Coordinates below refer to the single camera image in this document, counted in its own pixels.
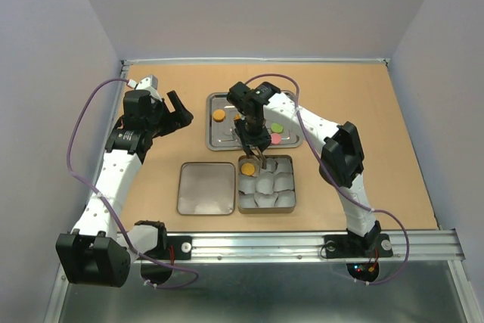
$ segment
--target wooden tabletop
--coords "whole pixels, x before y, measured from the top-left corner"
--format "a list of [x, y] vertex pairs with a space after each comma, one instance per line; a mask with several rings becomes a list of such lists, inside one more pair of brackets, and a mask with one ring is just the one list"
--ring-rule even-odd
[[[260, 73], [284, 73], [301, 87], [300, 104], [325, 119], [356, 124], [365, 153], [365, 187], [373, 208], [383, 208], [406, 228], [437, 228], [413, 147], [382, 64], [181, 64], [134, 65], [129, 78], [149, 74], [163, 96], [171, 90], [194, 115], [189, 127], [154, 140], [132, 183], [122, 214], [126, 227], [138, 220], [160, 220], [169, 231], [321, 231], [344, 230], [346, 219], [333, 187], [320, 177], [306, 143], [267, 154], [293, 158], [296, 209], [289, 214], [181, 216], [176, 210], [180, 168], [185, 162], [231, 162], [241, 151], [211, 151], [205, 145], [206, 98], [227, 92], [237, 81]], [[266, 79], [292, 89], [283, 79]], [[386, 216], [383, 229], [397, 229]]]

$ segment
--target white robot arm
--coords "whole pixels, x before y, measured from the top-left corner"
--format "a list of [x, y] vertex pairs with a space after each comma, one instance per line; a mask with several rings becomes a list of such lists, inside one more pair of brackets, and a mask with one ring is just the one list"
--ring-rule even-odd
[[[128, 190], [153, 138], [188, 126], [192, 119], [174, 91], [167, 95], [175, 111], [170, 112], [157, 91], [157, 79], [149, 76], [123, 99], [124, 114], [118, 119], [107, 140], [96, 188], [102, 191], [110, 207], [119, 215]], [[88, 204], [73, 230], [60, 234], [56, 251], [69, 282], [120, 287], [128, 277], [130, 265], [138, 255], [128, 249], [123, 236], [117, 237], [116, 216], [91, 194]], [[166, 249], [166, 229], [162, 222], [140, 221], [128, 232], [139, 253]]]
[[[318, 151], [322, 151], [323, 147], [326, 145], [325, 139], [333, 137], [340, 130], [338, 124], [325, 120], [304, 107], [299, 107], [299, 113], [306, 130], [312, 138], [313, 145], [316, 146]], [[304, 138], [301, 125], [296, 116], [294, 103], [283, 92], [276, 93], [269, 98], [269, 103], [264, 106], [264, 117], [267, 120], [282, 125], [285, 129], [295, 133], [300, 138]], [[363, 185], [362, 174], [358, 174], [353, 179], [351, 187], [343, 187], [343, 190], [360, 204], [371, 208]], [[374, 227], [376, 221], [374, 214], [357, 207], [340, 193], [338, 193], [338, 195], [346, 215], [346, 225], [348, 230], [358, 236], [365, 236]]]
[[[276, 122], [304, 138], [293, 100], [269, 82], [264, 82], [255, 89], [250, 89], [239, 82], [230, 88], [227, 99], [244, 116], [234, 122], [234, 131], [247, 155], [253, 155], [252, 149], [256, 149], [262, 161], [264, 160], [262, 152], [271, 144], [265, 120]], [[364, 155], [358, 131], [351, 123], [341, 126], [303, 107], [298, 109], [312, 144], [320, 153], [332, 179], [344, 194], [368, 208], [364, 210], [356, 206], [338, 192], [346, 215], [349, 237], [348, 246], [344, 248], [351, 250], [350, 255], [364, 256], [375, 248], [381, 228], [371, 212], [363, 185], [361, 173]], [[320, 173], [328, 182], [327, 176], [321, 169]]]

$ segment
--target metal tray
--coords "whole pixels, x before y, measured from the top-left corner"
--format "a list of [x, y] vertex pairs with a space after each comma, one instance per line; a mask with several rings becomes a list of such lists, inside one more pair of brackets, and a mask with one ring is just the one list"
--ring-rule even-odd
[[[290, 161], [290, 165], [291, 165], [291, 172], [290, 174], [293, 176], [293, 181], [294, 181], [294, 184], [295, 183], [295, 180], [294, 180], [294, 166], [293, 166], [293, 158], [291, 158], [289, 155], [267, 155], [267, 158], [284, 158], [284, 159], [288, 159]], [[247, 161], [249, 163], [252, 163], [252, 159], [249, 159], [245, 156], [242, 156], [239, 158], [239, 165], [241, 164], [241, 162], [244, 162], [244, 161]], [[239, 180], [240, 180], [240, 167], [237, 168], [237, 195], [240, 197], [240, 192], [239, 192]], [[294, 191], [294, 193], [296, 193], [296, 186], [294, 185], [294, 189], [292, 189], [291, 191]], [[243, 213], [243, 214], [249, 214], [249, 213], [291, 213], [294, 211], [294, 209], [296, 208], [296, 204], [297, 204], [297, 196], [294, 200], [294, 205], [293, 206], [290, 206], [290, 207], [277, 207], [277, 206], [273, 206], [273, 207], [242, 207], [240, 204], [239, 204], [239, 197], [237, 198], [237, 208], [239, 210], [240, 213]]]
[[181, 215], [230, 215], [235, 205], [232, 163], [188, 162], [181, 166], [177, 210]]
[[[295, 96], [290, 91], [283, 91], [291, 99]], [[222, 109], [225, 111], [225, 120], [221, 123], [216, 123], [212, 119], [213, 111]], [[234, 117], [238, 114], [237, 109], [230, 105], [227, 101], [226, 92], [216, 92], [210, 94], [206, 99], [206, 128], [205, 128], [205, 142], [206, 146], [211, 151], [236, 151], [242, 149], [238, 140], [234, 137], [232, 129], [234, 128]], [[272, 124], [271, 120], [267, 120], [267, 126]], [[286, 129], [281, 133], [282, 142], [278, 145], [271, 145], [269, 148], [295, 148], [301, 145], [303, 140]]]

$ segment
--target metal frame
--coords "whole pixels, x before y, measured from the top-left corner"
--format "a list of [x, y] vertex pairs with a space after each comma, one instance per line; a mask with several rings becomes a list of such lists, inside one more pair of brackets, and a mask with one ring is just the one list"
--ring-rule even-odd
[[[385, 231], [390, 237], [394, 256], [381, 261], [403, 261], [405, 238], [401, 231]], [[324, 232], [247, 232], [193, 233], [191, 260], [184, 263], [275, 263], [275, 262], [361, 262], [361, 259], [325, 259], [320, 256], [324, 236], [346, 234], [345, 231]], [[187, 234], [169, 234], [179, 236]], [[455, 231], [411, 230], [410, 261], [461, 261], [464, 259]]]
[[267, 63], [344, 63], [344, 64], [385, 64], [389, 58], [324, 58], [324, 57], [168, 57], [153, 59], [125, 60], [123, 65], [132, 64], [267, 64]]
[[[342, 62], [342, 63], [382, 63], [388, 64], [388, 59], [348, 59], [348, 58], [163, 58], [157, 60], [123, 61], [121, 77], [126, 78], [131, 64], [175, 64], [175, 63], [286, 63], [286, 62]], [[117, 97], [110, 114], [110, 125], [107, 132], [116, 122], [119, 103], [122, 99], [123, 85], [116, 90]], [[98, 169], [101, 168], [100, 153]], [[385, 261], [402, 261], [405, 257], [405, 239], [401, 231], [385, 231], [392, 242], [394, 257]], [[193, 237], [192, 259], [184, 263], [279, 263], [279, 262], [355, 262], [358, 259], [321, 258], [319, 253], [326, 234], [344, 234], [344, 231], [321, 232], [269, 232], [269, 233], [175, 233], [171, 236], [187, 235]], [[447, 260], [461, 305], [470, 323], [482, 323], [482, 318], [470, 282], [465, 275], [462, 260], [465, 259], [461, 244], [455, 231], [441, 230], [410, 230], [410, 261]], [[58, 322], [67, 293], [69, 282], [59, 267], [52, 290], [51, 299], [45, 315], [45, 323]]]

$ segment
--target purple cable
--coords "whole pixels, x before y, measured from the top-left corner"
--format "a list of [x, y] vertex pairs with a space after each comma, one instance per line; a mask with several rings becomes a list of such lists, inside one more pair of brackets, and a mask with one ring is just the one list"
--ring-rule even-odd
[[311, 152], [313, 153], [313, 155], [315, 156], [316, 160], [319, 162], [319, 165], [321, 166], [321, 169], [323, 170], [324, 174], [326, 175], [327, 179], [330, 181], [331, 185], [333, 185], [333, 187], [343, 196], [345, 197], [347, 200], [349, 200], [349, 202], [355, 204], [356, 206], [362, 208], [363, 210], [365, 211], [368, 211], [368, 212], [374, 212], [374, 213], [383, 213], [385, 215], [388, 215], [390, 216], [392, 219], [395, 220], [396, 223], [399, 224], [400, 228], [402, 229], [402, 232], [403, 232], [403, 235], [405, 237], [405, 244], [406, 244], [406, 251], [405, 251], [405, 258], [403, 259], [403, 263], [400, 265], [399, 269], [393, 274], [393, 275], [390, 275], [388, 278], [384, 278], [382, 280], [379, 280], [379, 281], [374, 281], [372, 283], [368, 283], [369, 285], [380, 285], [380, 284], [384, 284], [388, 281], [391, 281], [392, 279], [394, 279], [398, 274], [400, 274], [400, 272], [402, 272], [402, 270], [404, 269], [404, 267], [407, 265], [407, 262], [408, 262], [408, 257], [410, 256], [410, 240], [408, 238], [408, 233], [407, 233], [407, 230], [405, 229], [404, 225], [402, 224], [402, 222], [396, 218], [396, 216], [389, 212], [389, 211], [386, 211], [386, 210], [373, 210], [369, 207], [366, 207], [364, 205], [362, 205], [361, 203], [359, 203], [358, 201], [354, 200], [349, 194], [347, 194], [340, 186], [338, 186], [338, 184], [334, 181], [333, 177], [331, 176], [331, 174], [329, 173], [329, 171], [327, 170], [327, 167], [324, 165], [323, 161], [321, 160], [321, 158], [319, 157], [319, 154], [318, 154], [318, 151], [316, 150], [316, 147], [314, 145], [314, 143], [312, 142], [310, 136], [309, 136], [309, 133], [308, 131], [306, 130], [306, 127], [304, 126], [304, 122], [303, 122], [303, 118], [301, 117], [301, 113], [299, 112], [299, 85], [297, 84], [296, 80], [294, 80], [292, 77], [289, 77], [289, 76], [286, 76], [286, 75], [282, 75], [280, 73], [263, 73], [261, 75], [257, 75], [257, 76], [254, 76], [250, 79], [248, 79], [245, 84], [249, 84], [250, 82], [252, 82], [253, 80], [255, 79], [260, 79], [262, 77], [281, 77], [282, 79], [286, 79], [288, 81], [291, 81], [294, 85], [294, 87], [296, 87], [296, 100], [294, 100], [294, 107], [296, 108], [296, 115], [297, 115], [297, 119], [299, 120], [299, 124], [301, 126], [301, 130], [302, 130], [302, 134], [304, 135], [304, 139], [307, 141], [308, 143], [308, 146], [309, 146], [309, 149], [311, 149]]
[[123, 235], [124, 239], [126, 240], [126, 243], [128, 244], [129, 249], [133, 253], [137, 254], [142, 259], [148, 260], [155, 265], [162, 266], [163, 268], [168, 268], [168, 269], [171, 269], [171, 270], [178, 270], [180, 272], [189, 272], [189, 273], [195, 275], [194, 278], [191, 279], [190, 281], [187, 281], [187, 282], [181, 283], [181, 284], [177, 284], [177, 285], [168, 286], [168, 287], [163, 286], [163, 285], [152, 284], [149, 281], [144, 281], [145, 284], [150, 285], [151, 287], [155, 287], [156, 289], [177, 289], [177, 288], [180, 288], [180, 287], [186, 287], [187, 285], [194, 283], [198, 279], [198, 277], [199, 277], [198, 272], [196, 270], [189, 269], [189, 268], [182, 268], [182, 267], [179, 267], [179, 266], [172, 266], [170, 264], [165, 264], [164, 262], [153, 259], [153, 258], [151, 258], [151, 257], [149, 257], [149, 256], [147, 256], [143, 253], [140, 253], [138, 250], [136, 250], [136, 247], [133, 245], [133, 243], [129, 239], [128, 232], [124, 228], [123, 223], [121, 222], [121, 219], [119, 219], [118, 215], [116, 214], [116, 211], [110, 205], [107, 198], [105, 196], [103, 196], [102, 192], [99, 191], [96, 188], [96, 186], [93, 185], [87, 178], [82, 177], [81, 175], [77, 174], [73, 170], [73, 166], [72, 166], [72, 163], [70, 161], [70, 155], [72, 154], [72, 151], [73, 151], [74, 139], [76, 138], [77, 129], [79, 128], [79, 124], [81, 123], [81, 120], [84, 117], [85, 111], [88, 109], [88, 106], [91, 103], [94, 96], [96, 95], [96, 93], [103, 86], [107, 85], [108, 83], [112, 83], [112, 82], [124, 82], [124, 83], [127, 84], [128, 80], [127, 79], [109, 79], [109, 80], [106, 80], [106, 81], [102, 82], [100, 85], [98, 85], [98, 87], [96, 87], [94, 89], [94, 91], [91, 93], [91, 95], [89, 96], [88, 100], [86, 101], [84, 107], [81, 110], [81, 114], [77, 118], [76, 125], [74, 126], [73, 133], [70, 136], [69, 144], [67, 146], [67, 169], [69, 170], [69, 173], [71, 174], [72, 177], [74, 177], [75, 179], [77, 179], [78, 181], [83, 183], [86, 187], [88, 187], [91, 191], [93, 191], [96, 195], [99, 196], [99, 199], [103, 202], [104, 206], [109, 211], [111, 217], [113, 217], [113, 220], [117, 224], [119, 230], [121, 231], [121, 234]]

